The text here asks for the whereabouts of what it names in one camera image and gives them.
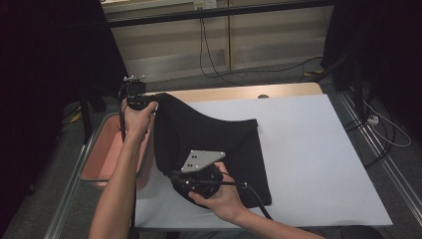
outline white surface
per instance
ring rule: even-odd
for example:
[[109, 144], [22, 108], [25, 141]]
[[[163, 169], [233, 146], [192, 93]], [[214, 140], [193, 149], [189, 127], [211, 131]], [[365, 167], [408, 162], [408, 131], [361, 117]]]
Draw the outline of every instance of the white surface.
[[[257, 119], [275, 220], [299, 227], [392, 224], [327, 96], [189, 105], [215, 119]], [[178, 195], [155, 164], [137, 192], [136, 226], [235, 228]]]

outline forearm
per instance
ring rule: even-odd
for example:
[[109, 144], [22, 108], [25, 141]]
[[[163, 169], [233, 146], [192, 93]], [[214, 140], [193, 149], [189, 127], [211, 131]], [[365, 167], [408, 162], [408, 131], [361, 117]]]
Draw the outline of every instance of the forearm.
[[126, 136], [112, 177], [100, 197], [90, 238], [127, 238], [140, 142], [136, 136]]
[[259, 216], [248, 209], [240, 213], [233, 221], [236, 224], [261, 238], [267, 239], [320, 239], [322, 237], [313, 233], [291, 227], [286, 224], [269, 220]]

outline person's left hand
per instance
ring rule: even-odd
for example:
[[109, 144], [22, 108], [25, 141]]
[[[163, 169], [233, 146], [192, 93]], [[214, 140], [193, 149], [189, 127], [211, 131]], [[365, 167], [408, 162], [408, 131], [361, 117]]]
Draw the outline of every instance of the person's left hand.
[[126, 99], [124, 99], [121, 103], [121, 110], [124, 113], [126, 136], [134, 136], [143, 141], [149, 129], [152, 113], [155, 111], [157, 105], [157, 102], [151, 102], [142, 111], [135, 111], [126, 106]]

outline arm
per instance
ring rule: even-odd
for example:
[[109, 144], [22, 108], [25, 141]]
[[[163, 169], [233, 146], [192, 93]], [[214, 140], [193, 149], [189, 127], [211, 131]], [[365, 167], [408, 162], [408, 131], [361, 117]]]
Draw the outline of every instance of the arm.
[[[217, 162], [216, 165], [220, 171], [228, 173], [222, 162]], [[233, 178], [223, 173], [223, 180], [233, 181]], [[204, 199], [195, 192], [189, 192], [189, 196], [196, 203], [210, 208], [222, 220], [238, 225], [261, 238], [321, 238], [313, 233], [251, 212], [242, 204], [235, 186], [222, 185], [220, 190], [209, 199]]]
[[140, 144], [145, 138], [150, 117], [157, 103], [137, 112], [124, 111], [126, 138], [117, 159], [117, 165], [97, 205], [90, 238], [127, 238], [133, 207], [136, 168]]

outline hand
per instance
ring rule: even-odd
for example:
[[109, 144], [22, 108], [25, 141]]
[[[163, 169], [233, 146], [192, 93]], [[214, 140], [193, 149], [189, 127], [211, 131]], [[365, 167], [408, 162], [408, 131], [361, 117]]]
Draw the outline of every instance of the hand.
[[134, 136], [143, 141], [146, 131], [150, 128], [152, 113], [157, 105], [157, 102], [151, 102], [142, 111], [135, 111], [127, 107], [126, 99], [124, 99], [121, 103], [121, 110], [124, 112], [126, 136]]
[[[216, 162], [215, 165], [223, 172], [223, 181], [233, 182], [233, 178], [229, 175], [226, 166], [223, 162]], [[233, 222], [243, 212], [249, 210], [243, 205], [240, 200], [239, 193], [236, 186], [221, 185], [220, 189], [210, 198], [205, 199], [196, 192], [189, 192], [189, 197], [197, 204], [203, 205], [211, 209], [220, 219], [228, 222]]]

